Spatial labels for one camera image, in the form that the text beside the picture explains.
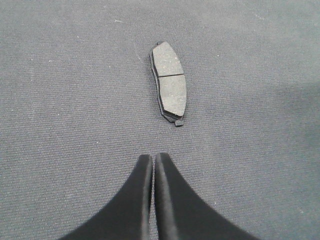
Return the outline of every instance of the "brake pad friction material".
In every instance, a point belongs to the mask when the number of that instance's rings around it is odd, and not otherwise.
[[[183,68],[169,43],[158,43],[150,53],[161,114],[182,126],[187,105],[187,86]]]

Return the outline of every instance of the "brake pad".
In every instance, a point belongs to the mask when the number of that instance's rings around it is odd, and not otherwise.
[[[182,126],[187,105],[187,86],[178,56],[169,43],[158,42],[150,52],[150,62],[161,114],[169,122],[174,122],[176,127]]]

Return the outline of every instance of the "black curved piece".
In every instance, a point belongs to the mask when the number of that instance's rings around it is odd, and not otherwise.
[[[159,240],[257,240],[207,205],[167,153],[156,156],[154,176]]]
[[[151,156],[141,155],[113,199],[60,240],[148,240],[152,172]]]

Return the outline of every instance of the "gray fabric surface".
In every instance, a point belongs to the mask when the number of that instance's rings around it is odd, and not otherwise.
[[[255,236],[320,238],[318,0],[1,0],[0,21],[0,239],[63,236],[158,152]],[[181,128],[160,115],[157,41],[184,68]]]

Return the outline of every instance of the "black plastic object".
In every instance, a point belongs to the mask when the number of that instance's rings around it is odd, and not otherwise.
[[[151,156],[141,155],[114,198],[60,240],[148,240],[152,172]]]
[[[150,52],[150,61],[161,114],[177,127],[182,126],[187,105],[187,87],[178,56],[169,43],[158,42]]]
[[[154,184],[159,240],[257,240],[208,206],[167,153],[156,156]]]

